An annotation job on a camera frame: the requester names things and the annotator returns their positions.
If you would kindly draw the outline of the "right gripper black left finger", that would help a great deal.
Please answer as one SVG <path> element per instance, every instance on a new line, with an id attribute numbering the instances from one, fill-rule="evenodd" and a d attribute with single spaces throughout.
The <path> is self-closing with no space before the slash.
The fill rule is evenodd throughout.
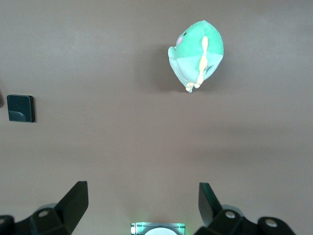
<path id="1" fill-rule="evenodd" d="M 88 208 L 88 184 L 77 182 L 58 202 L 41 206 L 28 218 L 16 222 L 0 216 L 2 235 L 70 235 Z"/>

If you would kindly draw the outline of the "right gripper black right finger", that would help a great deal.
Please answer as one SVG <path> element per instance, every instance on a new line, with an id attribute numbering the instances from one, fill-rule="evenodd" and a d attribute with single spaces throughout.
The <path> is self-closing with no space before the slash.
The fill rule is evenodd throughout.
<path id="1" fill-rule="evenodd" d="M 197 235 L 293 235 L 295 232 L 281 219 L 261 217 L 249 221 L 236 207 L 221 205 L 209 183 L 199 184 L 198 208 L 204 226 Z"/>

